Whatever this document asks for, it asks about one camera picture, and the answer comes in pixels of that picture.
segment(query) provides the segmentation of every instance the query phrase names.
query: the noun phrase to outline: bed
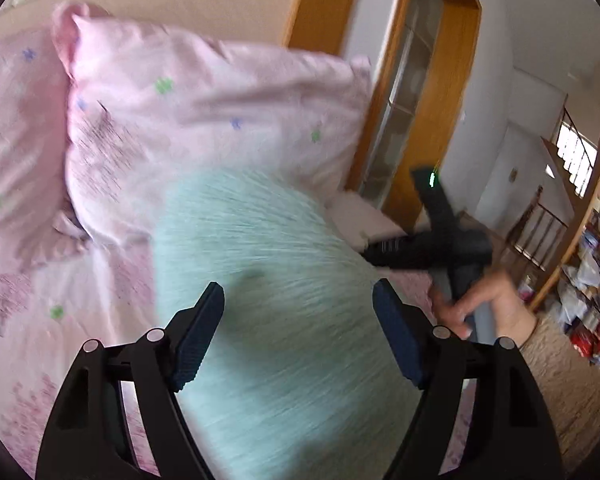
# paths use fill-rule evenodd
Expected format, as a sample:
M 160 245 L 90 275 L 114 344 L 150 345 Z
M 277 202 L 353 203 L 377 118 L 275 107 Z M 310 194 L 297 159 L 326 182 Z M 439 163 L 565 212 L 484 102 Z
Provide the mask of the bed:
M 339 191 L 369 91 L 365 60 L 223 43 L 81 2 L 0 41 L 0 439 L 26 473 L 82 343 L 156 326 L 151 233 L 183 171 L 284 174 L 354 248 L 400 232 Z M 385 274 L 427 309 L 425 273 Z M 156 473 L 124 391 L 139 464 Z M 471 402 L 468 388 L 444 470 L 461 457 Z

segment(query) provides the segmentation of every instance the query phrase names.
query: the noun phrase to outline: glass panel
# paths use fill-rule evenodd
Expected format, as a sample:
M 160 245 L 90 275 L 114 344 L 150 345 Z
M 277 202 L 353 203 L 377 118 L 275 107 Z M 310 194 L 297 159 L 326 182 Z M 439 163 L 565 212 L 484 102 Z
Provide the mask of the glass panel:
M 407 17 L 404 20 L 404 24 L 407 28 L 414 28 L 416 23 L 416 16 L 418 15 L 418 4 L 420 0 L 410 0 L 409 7 L 407 8 Z
M 418 17 L 414 31 L 430 50 L 433 49 L 433 44 L 438 35 L 443 7 L 442 0 L 420 0 L 418 2 Z
M 382 130 L 382 138 L 369 168 L 362 196 L 379 206 L 400 164 L 402 150 L 408 138 L 412 115 L 390 109 Z
M 427 68 L 431 60 L 429 47 L 417 36 L 411 41 L 411 49 L 404 68 L 400 86 L 395 95 L 395 103 L 415 113 L 420 92 L 427 76 Z

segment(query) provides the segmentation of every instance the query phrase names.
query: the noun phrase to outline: sleeve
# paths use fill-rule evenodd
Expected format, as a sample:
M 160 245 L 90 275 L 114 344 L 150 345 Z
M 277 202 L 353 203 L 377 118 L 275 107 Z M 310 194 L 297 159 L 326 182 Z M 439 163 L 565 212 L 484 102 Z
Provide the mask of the sleeve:
M 571 473 L 600 439 L 600 369 L 590 365 L 548 317 L 538 321 L 521 352 L 540 387 L 565 469 Z

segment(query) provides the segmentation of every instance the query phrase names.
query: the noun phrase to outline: ceiling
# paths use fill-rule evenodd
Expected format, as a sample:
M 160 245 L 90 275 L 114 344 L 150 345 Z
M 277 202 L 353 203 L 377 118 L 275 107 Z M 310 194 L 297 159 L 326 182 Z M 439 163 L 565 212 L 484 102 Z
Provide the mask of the ceiling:
M 594 0 L 506 0 L 514 65 L 564 92 L 586 82 L 600 60 Z

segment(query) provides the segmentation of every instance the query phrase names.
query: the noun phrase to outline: wooden door frame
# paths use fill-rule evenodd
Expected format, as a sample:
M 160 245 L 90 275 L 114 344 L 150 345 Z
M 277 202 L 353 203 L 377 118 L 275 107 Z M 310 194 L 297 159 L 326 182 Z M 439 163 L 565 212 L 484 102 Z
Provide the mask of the wooden door frame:
M 293 0 L 282 44 L 338 56 L 355 0 Z
M 400 56 L 404 21 L 410 0 L 398 0 L 380 77 L 374 90 L 347 187 L 358 190 L 369 150 L 376 137 L 381 115 L 393 84 L 394 67 Z M 439 167 L 456 129 L 462 95 L 474 63 L 482 7 L 479 0 L 443 0 L 440 28 L 427 78 L 416 109 L 404 155 L 394 175 L 382 211 L 405 229 L 412 228 L 422 204 L 413 186 L 411 169 Z
M 337 55 L 347 32 L 354 0 L 294 0 L 283 44 L 290 48 Z M 347 179 L 358 190 L 400 56 L 404 22 L 410 0 L 398 0 L 388 42 L 380 61 L 378 80 Z M 462 94 L 474 62 L 482 7 L 479 0 L 443 0 L 440 30 L 427 79 L 394 185 L 383 211 L 402 227 L 411 227 L 422 204 L 411 182 L 410 168 L 438 167 L 456 127 Z

